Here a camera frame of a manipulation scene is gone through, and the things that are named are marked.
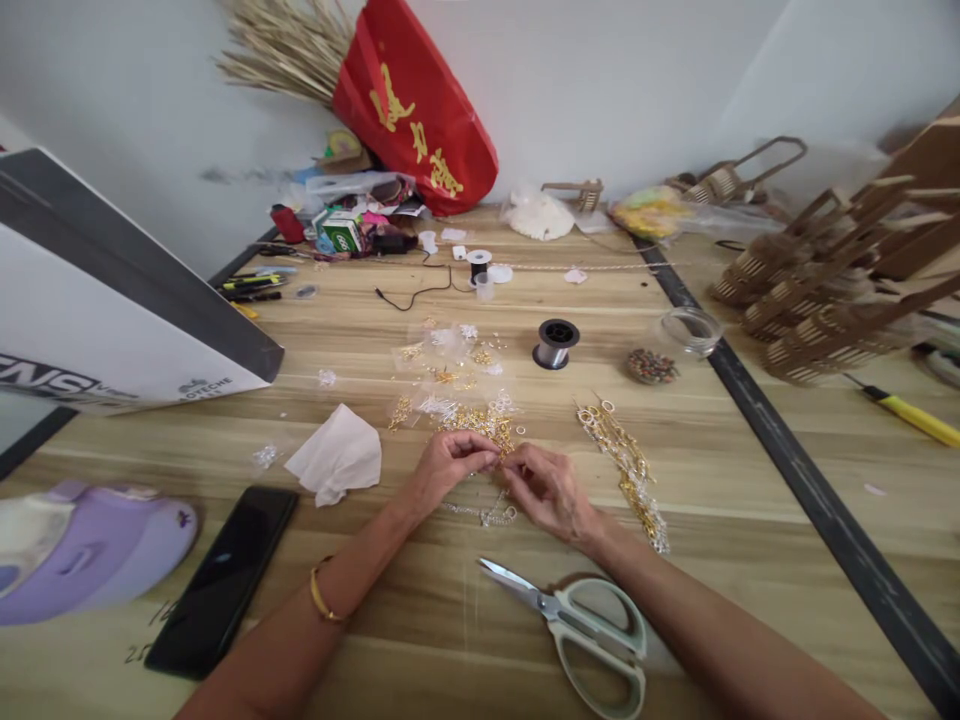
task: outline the scissors handle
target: scissors handle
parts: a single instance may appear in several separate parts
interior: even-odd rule
[[[616,596],[630,616],[630,632],[624,632],[606,618],[576,602],[574,596],[591,587]],[[570,678],[574,689],[583,698],[583,701],[590,706],[591,710],[606,720],[635,720],[643,709],[647,682],[639,664],[639,661],[644,659],[647,654],[646,623],[643,615],[640,614],[633,600],[623,590],[606,580],[596,578],[578,580],[567,588],[556,591],[553,596],[560,602],[563,610],[559,613],[557,620],[551,620],[547,625],[556,640],[557,654],[560,656],[564,672]],[[569,621],[569,618],[582,625],[590,634],[585,634],[578,629],[576,625]],[[633,662],[626,662],[606,649],[604,640],[608,641],[609,646],[609,639],[615,640],[620,647],[625,648],[631,655]],[[619,706],[609,705],[590,695],[570,667],[570,662],[563,647],[565,641],[576,643],[626,679],[630,685],[630,697],[626,703]]]

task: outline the smartphone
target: smartphone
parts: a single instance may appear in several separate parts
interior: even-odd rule
[[[202,680],[230,649],[297,505],[291,490],[243,491],[147,653],[151,670]]]

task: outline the green box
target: green box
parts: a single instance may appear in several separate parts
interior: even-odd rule
[[[320,219],[320,227],[330,238],[337,252],[362,252],[360,239],[360,213],[352,210],[335,210]]]

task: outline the white cup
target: white cup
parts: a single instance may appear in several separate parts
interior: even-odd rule
[[[424,230],[420,233],[420,242],[428,255],[437,254],[437,234],[433,230]]]
[[[480,302],[491,302],[493,300],[493,278],[489,273],[477,273],[473,278],[477,286],[477,300]]]

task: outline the dried grass bundle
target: dried grass bundle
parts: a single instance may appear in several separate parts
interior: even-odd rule
[[[231,85],[333,105],[353,22],[328,0],[228,0],[230,36],[249,51],[224,51],[217,67]]]

